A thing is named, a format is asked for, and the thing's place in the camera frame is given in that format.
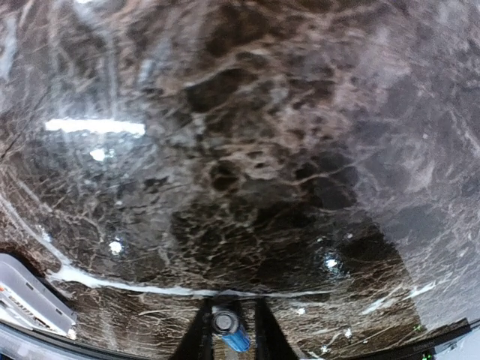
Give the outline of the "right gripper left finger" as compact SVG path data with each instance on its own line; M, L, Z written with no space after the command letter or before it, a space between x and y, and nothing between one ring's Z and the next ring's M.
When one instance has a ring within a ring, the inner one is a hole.
M204 300L171 360L212 360L212 302Z

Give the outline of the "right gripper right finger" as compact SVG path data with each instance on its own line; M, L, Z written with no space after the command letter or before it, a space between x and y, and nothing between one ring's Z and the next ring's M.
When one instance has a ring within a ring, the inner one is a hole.
M298 360L264 298L255 304L256 360Z

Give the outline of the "blue battery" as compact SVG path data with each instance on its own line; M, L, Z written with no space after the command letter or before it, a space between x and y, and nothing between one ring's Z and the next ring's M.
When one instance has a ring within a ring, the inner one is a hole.
M213 332L233 351L246 353L251 340L237 311L232 308L214 306L211 324Z

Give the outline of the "white remote control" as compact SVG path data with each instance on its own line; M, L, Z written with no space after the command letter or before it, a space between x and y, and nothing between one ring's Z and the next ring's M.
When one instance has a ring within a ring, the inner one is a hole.
M1 320L28 330L76 337L76 313L6 253L1 255Z

